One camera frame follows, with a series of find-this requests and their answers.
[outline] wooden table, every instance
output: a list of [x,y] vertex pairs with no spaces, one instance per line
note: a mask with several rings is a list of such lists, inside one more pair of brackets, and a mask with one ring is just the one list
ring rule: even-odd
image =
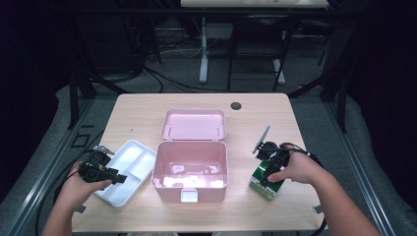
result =
[[[242,105],[233,110],[232,102]],[[275,199],[265,200],[249,188],[260,164],[252,150],[267,125],[265,141],[291,142],[304,147],[289,100],[280,93],[122,94],[117,99],[101,144],[117,150],[129,140],[157,149],[162,124],[172,108],[221,109],[225,114],[229,183],[221,203],[166,204],[150,178],[122,208],[92,195],[83,214],[73,217],[74,232],[212,232],[314,230],[322,214],[310,185],[287,180]]]

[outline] box lid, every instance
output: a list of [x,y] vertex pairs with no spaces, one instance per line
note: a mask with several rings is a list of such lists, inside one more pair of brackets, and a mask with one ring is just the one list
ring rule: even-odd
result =
[[168,141],[217,141],[226,136],[224,112],[210,109],[171,109],[162,137]]

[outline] grommet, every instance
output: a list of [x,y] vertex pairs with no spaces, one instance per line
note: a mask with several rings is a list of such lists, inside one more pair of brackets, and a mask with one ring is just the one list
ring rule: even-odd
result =
[[232,102],[232,103],[230,104],[230,107],[231,107],[233,110],[240,110],[240,109],[242,108],[242,104],[240,104],[239,102]]

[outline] pink container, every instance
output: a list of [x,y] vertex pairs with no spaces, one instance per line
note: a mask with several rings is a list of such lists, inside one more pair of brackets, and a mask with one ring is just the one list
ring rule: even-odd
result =
[[152,183],[164,202],[209,203],[224,200],[228,181],[224,113],[173,109],[162,129]]

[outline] white plastic tray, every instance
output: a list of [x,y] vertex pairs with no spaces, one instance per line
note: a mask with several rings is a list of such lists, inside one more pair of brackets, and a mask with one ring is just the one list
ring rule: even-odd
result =
[[125,183],[110,185],[95,193],[114,207],[124,207],[148,179],[155,159],[156,152],[149,147],[134,140],[126,142],[106,165],[126,175]]

